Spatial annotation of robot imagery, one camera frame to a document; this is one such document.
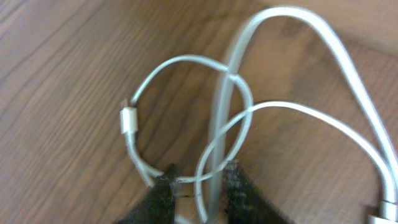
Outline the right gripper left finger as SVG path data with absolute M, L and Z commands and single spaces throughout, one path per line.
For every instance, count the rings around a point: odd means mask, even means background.
M 177 176 L 177 166 L 169 165 L 164 174 L 155 179 L 155 185 L 146 196 L 115 224 L 175 223 Z

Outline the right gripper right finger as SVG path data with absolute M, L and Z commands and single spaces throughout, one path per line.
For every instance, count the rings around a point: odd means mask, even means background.
M 238 161 L 227 163 L 223 170 L 223 185 L 228 223 L 294 224 L 294 221 L 262 196 Z

